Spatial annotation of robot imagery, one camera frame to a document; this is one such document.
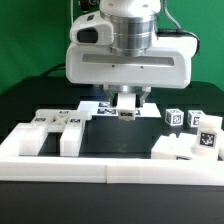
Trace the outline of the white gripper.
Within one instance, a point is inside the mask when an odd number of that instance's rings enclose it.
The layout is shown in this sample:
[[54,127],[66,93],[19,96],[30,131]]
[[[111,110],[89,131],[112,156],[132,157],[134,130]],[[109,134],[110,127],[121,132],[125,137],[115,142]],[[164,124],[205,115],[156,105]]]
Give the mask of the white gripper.
[[66,76],[72,83],[104,85],[110,105],[117,106],[118,86],[138,86],[136,107],[142,107],[150,87],[185,88],[191,80],[192,37],[159,37],[143,56],[121,57],[107,46],[71,43],[66,54]]

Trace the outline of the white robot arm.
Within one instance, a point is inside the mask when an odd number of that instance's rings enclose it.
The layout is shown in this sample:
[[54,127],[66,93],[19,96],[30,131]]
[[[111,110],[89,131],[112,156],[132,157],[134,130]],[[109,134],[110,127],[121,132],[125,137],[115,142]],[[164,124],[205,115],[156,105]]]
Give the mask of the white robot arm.
[[185,88],[199,40],[179,27],[160,29],[166,11],[166,0],[101,0],[98,11],[72,23],[68,80],[101,85],[114,105],[123,93],[141,105],[153,87]]

